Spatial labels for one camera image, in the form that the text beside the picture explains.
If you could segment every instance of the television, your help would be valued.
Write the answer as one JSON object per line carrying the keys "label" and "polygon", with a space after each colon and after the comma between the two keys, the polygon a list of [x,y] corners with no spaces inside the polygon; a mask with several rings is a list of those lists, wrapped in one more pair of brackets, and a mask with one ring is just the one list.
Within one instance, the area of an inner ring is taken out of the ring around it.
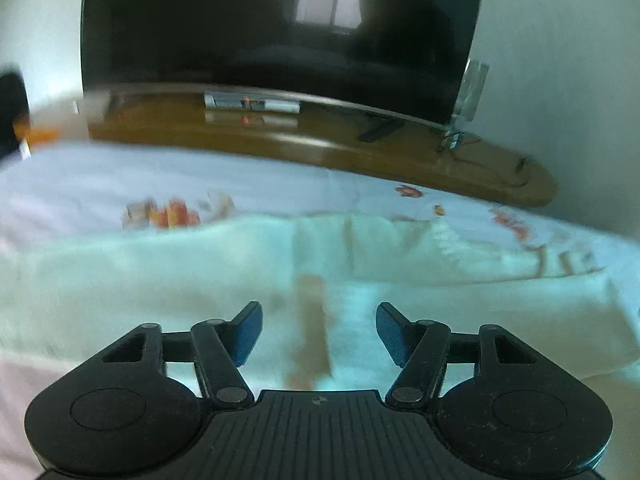
{"label": "television", "polygon": [[200,83],[447,124],[480,0],[84,0],[86,88]]}

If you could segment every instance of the orange flower pattern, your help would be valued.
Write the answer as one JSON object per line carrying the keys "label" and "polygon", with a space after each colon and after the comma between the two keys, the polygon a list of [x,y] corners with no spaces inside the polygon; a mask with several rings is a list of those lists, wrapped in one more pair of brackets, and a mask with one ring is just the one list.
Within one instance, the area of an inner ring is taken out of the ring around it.
{"label": "orange flower pattern", "polygon": [[422,198],[424,196],[423,192],[411,186],[398,186],[396,187],[396,191],[400,194],[400,196],[404,196],[406,198]]}
{"label": "orange flower pattern", "polygon": [[526,242],[529,239],[529,228],[524,222],[517,218],[516,215],[500,208],[494,208],[490,211],[494,215],[494,222],[511,230],[516,235],[518,241]]}
{"label": "orange flower pattern", "polygon": [[153,199],[127,205],[127,212],[122,218],[124,227],[153,226],[158,229],[171,229],[200,224],[197,211],[187,208],[184,200],[172,198],[169,203],[159,208]]}

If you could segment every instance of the black object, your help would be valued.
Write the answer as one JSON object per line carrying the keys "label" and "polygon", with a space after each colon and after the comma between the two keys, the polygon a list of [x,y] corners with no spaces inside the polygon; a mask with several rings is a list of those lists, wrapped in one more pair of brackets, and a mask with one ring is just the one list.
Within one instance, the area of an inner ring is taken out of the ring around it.
{"label": "black object", "polygon": [[86,88],[178,82],[267,89],[447,124],[479,5],[84,0],[82,80]]}
{"label": "black object", "polygon": [[[190,332],[141,325],[29,406],[42,480],[600,478],[606,405],[511,333],[451,333],[388,303],[376,326],[402,367],[384,402],[375,390],[254,401],[237,366],[260,333],[258,303]],[[167,378],[165,362],[194,362],[204,398]],[[447,364],[468,362],[474,377],[439,397]]]}
{"label": "black object", "polygon": [[376,140],[384,139],[391,135],[394,131],[399,130],[404,126],[402,119],[382,119],[376,126],[373,126],[364,133],[358,136],[358,140],[366,142],[376,142]]}
{"label": "black object", "polygon": [[17,72],[0,75],[0,158],[20,147],[15,137],[14,121],[29,112],[27,92]]}

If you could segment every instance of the tv stand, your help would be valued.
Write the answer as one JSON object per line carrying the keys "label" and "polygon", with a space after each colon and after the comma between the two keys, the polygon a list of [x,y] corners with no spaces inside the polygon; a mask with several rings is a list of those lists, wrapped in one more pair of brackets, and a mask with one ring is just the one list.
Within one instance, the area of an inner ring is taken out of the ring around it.
{"label": "tv stand", "polygon": [[365,132],[369,142],[362,142],[363,115],[352,110],[309,103],[299,115],[215,110],[205,107],[201,93],[169,90],[130,90],[131,99],[90,124],[91,138],[288,160],[519,207],[546,205],[556,194],[545,168],[472,134],[439,152],[442,132],[392,119]]}

